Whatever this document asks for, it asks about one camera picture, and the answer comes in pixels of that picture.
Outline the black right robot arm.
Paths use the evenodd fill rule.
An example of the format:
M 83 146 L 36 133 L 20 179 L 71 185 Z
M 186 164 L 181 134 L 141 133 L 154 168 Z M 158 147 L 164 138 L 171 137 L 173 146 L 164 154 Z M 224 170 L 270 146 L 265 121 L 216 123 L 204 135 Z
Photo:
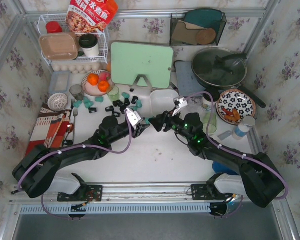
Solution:
M 165 111 L 150 118 L 149 122 L 157 132 L 173 130 L 185 138 L 194 156 L 217 162 L 236 172 L 236 176 L 221 174 L 216 177 L 214 185 L 220 193 L 248 197 L 260 208 L 288 195 L 287 183 L 265 153 L 245 154 L 222 145 L 204 133 L 198 113 L 189 113 L 181 119 Z

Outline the white storage basket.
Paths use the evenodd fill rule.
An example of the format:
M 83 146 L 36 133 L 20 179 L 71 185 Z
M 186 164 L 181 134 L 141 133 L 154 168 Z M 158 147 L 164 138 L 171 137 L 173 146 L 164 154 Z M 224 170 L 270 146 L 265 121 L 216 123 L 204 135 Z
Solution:
M 150 94 L 150 105 L 152 116 L 157 116 L 165 111 L 175 108 L 174 99 L 179 94 L 173 89 L 155 90 Z

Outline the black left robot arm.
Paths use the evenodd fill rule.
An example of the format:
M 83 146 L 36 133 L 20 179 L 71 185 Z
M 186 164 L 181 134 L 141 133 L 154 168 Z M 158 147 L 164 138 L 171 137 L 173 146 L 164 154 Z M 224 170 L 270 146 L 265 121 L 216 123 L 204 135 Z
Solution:
M 133 127 L 127 119 L 119 124 L 116 117 L 107 116 L 93 136 L 82 143 L 61 148 L 48 148 L 38 144 L 12 171 L 18 190 L 26 192 L 31 199 L 37 198 L 50 188 L 60 169 L 84 161 L 98 160 L 108 153 L 123 154 L 129 149 L 132 139 L 139 137 L 149 127 L 149 124 L 142 122 Z M 129 137 L 128 146 L 121 151 L 113 150 L 112 144 L 125 137 Z

